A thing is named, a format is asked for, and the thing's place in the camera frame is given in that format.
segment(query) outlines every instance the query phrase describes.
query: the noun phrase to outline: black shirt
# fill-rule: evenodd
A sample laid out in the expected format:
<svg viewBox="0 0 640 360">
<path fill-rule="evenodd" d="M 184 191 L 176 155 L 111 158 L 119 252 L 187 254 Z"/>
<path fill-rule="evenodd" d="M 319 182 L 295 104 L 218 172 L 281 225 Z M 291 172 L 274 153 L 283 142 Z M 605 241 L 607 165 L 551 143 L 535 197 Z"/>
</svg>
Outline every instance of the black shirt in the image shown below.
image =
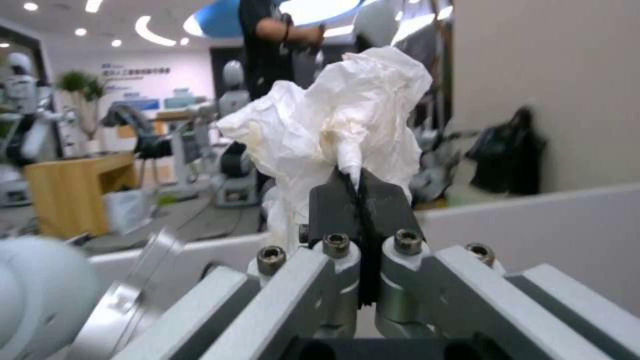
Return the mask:
<svg viewBox="0 0 640 360">
<path fill-rule="evenodd" d="M 256 27 L 260 20 L 281 20 L 282 14 L 271 0 L 240 0 L 238 9 L 247 55 L 247 88 L 252 99 L 266 95 L 277 80 L 293 81 L 293 60 L 290 50 L 259 38 Z"/>
</svg>

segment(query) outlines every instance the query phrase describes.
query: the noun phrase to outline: black bag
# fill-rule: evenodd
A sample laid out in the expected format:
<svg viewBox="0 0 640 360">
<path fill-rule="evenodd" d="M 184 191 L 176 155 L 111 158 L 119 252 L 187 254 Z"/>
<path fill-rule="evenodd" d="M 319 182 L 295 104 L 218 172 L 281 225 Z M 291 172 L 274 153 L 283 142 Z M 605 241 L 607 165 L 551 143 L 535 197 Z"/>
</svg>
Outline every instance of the black bag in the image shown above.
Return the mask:
<svg viewBox="0 0 640 360">
<path fill-rule="evenodd" d="M 546 146 L 524 106 L 502 125 L 484 130 L 465 157 L 477 162 L 471 185 L 491 193 L 540 193 L 541 157 Z"/>
</svg>

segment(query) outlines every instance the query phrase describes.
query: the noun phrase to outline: person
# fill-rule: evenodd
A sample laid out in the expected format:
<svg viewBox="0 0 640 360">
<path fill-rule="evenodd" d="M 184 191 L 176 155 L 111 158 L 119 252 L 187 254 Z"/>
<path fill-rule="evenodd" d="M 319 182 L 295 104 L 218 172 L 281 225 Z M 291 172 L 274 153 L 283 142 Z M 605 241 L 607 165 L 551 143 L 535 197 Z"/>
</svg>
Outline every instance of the person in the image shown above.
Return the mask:
<svg viewBox="0 0 640 360">
<path fill-rule="evenodd" d="M 238 16 L 247 56 L 246 85 L 255 100 L 266 95 L 278 80 L 294 81 L 290 45 L 320 47 L 324 28 L 293 26 L 280 13 L 280 0 L 240 0 Z"/>
</svg>

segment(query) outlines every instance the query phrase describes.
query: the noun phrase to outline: person's arm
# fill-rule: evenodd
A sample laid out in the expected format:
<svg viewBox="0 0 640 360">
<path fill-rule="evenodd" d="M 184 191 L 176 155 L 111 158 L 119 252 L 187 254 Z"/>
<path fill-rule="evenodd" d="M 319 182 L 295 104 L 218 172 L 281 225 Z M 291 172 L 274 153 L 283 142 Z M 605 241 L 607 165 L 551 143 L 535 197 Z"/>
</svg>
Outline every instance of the person's arm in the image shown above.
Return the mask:
<svg viewBox="0 0 640 360">
<path fill-rule="evenodd" d="M 271 17 L 270 0 L 242 0 L 240 22 L 245 31 L 257 37 L 279 44 L 281 42 L 321 45 L 324 40 L 322 28 L 297 28 Z"/>
<path fill-rule="evenodd" d="M 303 43 L 308 45 L 321 45 L 324 40 L 324 31 L 320 27 L 297 28 L 289 26 L 271 18 L 261 19 L 255 27 L 256 35 L 264 40 L 275 43 Z"/>
</svg>

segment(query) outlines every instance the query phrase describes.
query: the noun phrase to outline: potted plant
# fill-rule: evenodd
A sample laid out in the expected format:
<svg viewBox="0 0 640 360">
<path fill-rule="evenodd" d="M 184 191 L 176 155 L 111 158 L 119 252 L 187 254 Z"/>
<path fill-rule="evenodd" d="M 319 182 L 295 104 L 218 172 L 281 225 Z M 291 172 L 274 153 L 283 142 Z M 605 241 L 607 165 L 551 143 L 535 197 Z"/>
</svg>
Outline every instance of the potted plant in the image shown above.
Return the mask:
<svg viewBox="0 0 640 360">
<path fill-rule="evenodd" d="M 100 99 L 106 93 L 106 82 L 96 75 L 71 70 L 60 76 L 57 87 L 69 95 L 76 110 L 77 125 L 86 137 L 85 152 L 99 152 L 100 143 L 95 137 L 99 128 Z"/>
</svg>

